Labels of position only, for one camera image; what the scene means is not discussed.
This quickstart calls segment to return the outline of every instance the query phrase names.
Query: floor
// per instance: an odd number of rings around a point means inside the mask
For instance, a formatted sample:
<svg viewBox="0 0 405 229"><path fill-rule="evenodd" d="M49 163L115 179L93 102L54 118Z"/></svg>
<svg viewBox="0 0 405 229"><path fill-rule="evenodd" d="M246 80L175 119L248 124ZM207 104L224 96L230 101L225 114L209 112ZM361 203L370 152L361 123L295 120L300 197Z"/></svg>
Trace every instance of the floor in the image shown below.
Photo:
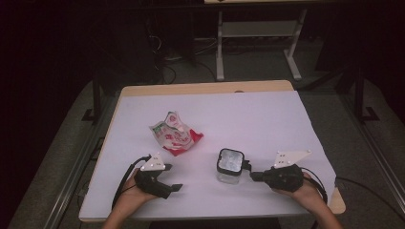
<svg viewBox="0 0 405 229"><path fill-rule="evenodd" d="M208 47L212 40L203 42L199 45ZM228 43L224 55L225 81L286 79L294 89L299 89L326 74L313 70L322 48L321 40L300 41L297 47L294 56L303 76L301 81L292 79L282 52L288 46L288 40L255 42L255 45L245 40ZM215 53L208 49L197 55L197 61L195 65L186 61L168 61L161 83L214 82ZM387 179L387 174L395 174L399 193L403 193L405 127L386 105L377 87L368 81L365 106L373 107L380 120L360 124L352 114L352 93L341 95L333 90L337 80L338 77L313 91L300 92L300 96L338 176L336 186L347 206L346 212L338 218L345 228L404 228L405 209L398 203L400 197L395 195L395 187ZM62 123L10 228L101 226L101 223L81 222L77 216L117 97L102 97L102 117L96 125L81 120L83 114L92 108L92 99L92 85L89 84ZM390 166L389 169L383 168L385 164ZM310 228L313 218L305 215L280 218L279 222L283 229ZM148 227L149 223L144 221L129 220L124 225L124 228Z"/></svg>

